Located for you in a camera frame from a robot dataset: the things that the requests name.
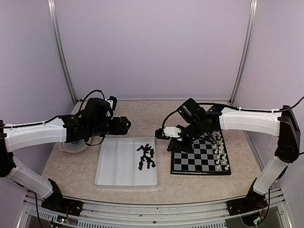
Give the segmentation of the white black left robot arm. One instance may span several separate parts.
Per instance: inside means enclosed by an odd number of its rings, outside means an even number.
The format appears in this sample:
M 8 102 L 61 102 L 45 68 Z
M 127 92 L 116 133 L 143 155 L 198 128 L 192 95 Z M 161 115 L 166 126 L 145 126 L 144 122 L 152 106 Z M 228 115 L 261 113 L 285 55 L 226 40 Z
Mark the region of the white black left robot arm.
M 117 100 L 89 98 L 75 114 L 58 115 L 49 120 L 19 125 L 0 124 L 0 176 L 47 199 L 56 211 L 62 211 L 66 200 L 57 184 L 25 166 L 14 151 L 48 143 L 71 143 L 92 137 L 126 135 L 131 122 L 125 116 L 115 117 Z

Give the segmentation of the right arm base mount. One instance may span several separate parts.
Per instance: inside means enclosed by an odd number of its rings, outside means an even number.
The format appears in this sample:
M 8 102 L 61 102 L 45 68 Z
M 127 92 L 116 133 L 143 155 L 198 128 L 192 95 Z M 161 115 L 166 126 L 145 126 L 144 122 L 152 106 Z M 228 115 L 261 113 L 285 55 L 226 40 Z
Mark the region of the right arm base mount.
M 266 208 L 268 202 L 265 197 L 249 198 L 243 197 L 239 199 L 232 199 L 227 201 L 227 208 L 230 216 L 248 213 L 254 210 Z

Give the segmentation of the white plastic tray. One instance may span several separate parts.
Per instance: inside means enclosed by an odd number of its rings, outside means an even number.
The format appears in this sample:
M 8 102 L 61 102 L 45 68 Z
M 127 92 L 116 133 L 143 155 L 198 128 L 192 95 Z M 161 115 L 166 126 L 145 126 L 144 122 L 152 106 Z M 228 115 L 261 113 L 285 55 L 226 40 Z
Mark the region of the white plastic tray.
M 156 163 L 153 137 L 105 139 L 100 150 L 95 185 L 108 189 L 156 188 L 157 167 L 147 169 L 147 163 L 144 162 L 142 171 L 138 169 L 143 152 L 137 151 L 137 148 L 147 143 L 154 149 L 153 160 Z

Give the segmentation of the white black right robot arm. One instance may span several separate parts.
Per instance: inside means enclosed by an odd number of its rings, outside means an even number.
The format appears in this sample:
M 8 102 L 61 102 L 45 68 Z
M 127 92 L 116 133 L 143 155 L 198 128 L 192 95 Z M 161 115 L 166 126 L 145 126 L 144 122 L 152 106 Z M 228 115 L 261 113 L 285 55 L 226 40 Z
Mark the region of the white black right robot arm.
M 250 195 L 243 200 L 243 207 L 253 211 L 261 204 L 261 196 L 285 172 L 289 164 L 300 155 L 301 133 L 292 108 L 283 106 L 281 109 L 254 110 L 236 108 L 225 104 L 210 104 L 205 110 L 200 103 L 188 100 L 176 112 L 188 123 L 188 126 L 160 128 L 160 136 L 170 139 L 169 151 L 190 145 L 194 140 L 207 132 L 220 130 L 242 130 L 265 133 L 278 137 L 277 148 L 263 169 L 254 180 L 249 190 Z

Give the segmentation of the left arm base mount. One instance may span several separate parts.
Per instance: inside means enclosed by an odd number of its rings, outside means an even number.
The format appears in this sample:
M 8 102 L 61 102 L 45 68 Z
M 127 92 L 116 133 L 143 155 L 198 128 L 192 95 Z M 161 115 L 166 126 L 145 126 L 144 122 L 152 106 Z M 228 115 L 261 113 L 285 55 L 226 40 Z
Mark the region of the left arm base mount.
M 83 202 L 67 198 L 52 198 L 43 200 L 41 206 L 51 211 L 79 217 Z

